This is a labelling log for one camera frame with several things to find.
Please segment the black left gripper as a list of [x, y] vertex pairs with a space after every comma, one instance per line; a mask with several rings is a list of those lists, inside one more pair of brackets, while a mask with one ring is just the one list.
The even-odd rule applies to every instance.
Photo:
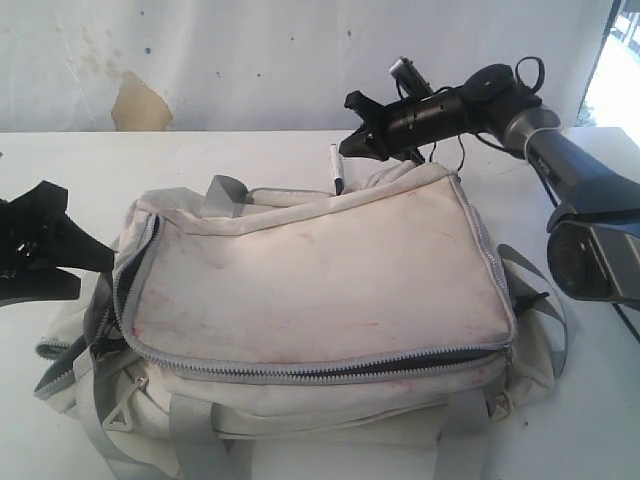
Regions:
[[81, 280], [68, 272], [25, 272], [53, 267], [107, 272], [114, 251], [69, 217], [68, 191], [41, 181], [21, 196], [1, 200], [1, 305], [79, 298]]

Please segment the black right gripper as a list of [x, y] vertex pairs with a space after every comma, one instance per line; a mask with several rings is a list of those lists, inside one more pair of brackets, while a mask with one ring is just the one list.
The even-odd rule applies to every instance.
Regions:
[[381, 105], [356, 90], [346, 95], [344, 108], [367, 121], [341, 141], [345, 158], [387, 161], [405, 150], [468, 132], [468, 116], [457, 94], [438, 94], [422, 101]]

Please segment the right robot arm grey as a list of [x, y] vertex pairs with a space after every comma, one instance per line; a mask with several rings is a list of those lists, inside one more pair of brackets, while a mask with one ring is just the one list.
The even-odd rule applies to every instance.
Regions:
[[339, 145], [344, 157], [411, 159], [427, 144], [463, 134], [494, 137], [492, 147], [531, 165], [553, 198], [547, 263], [556, 285], [581, 301], [639, 306], [639, 185], [578, 147], [559, 117], [517, 68], [492, 64], [463, 84], [432, 90], [406, 58], [391, 69], [405, 97], [383, 105], [359, 91], [345, 108], [361, 125]]

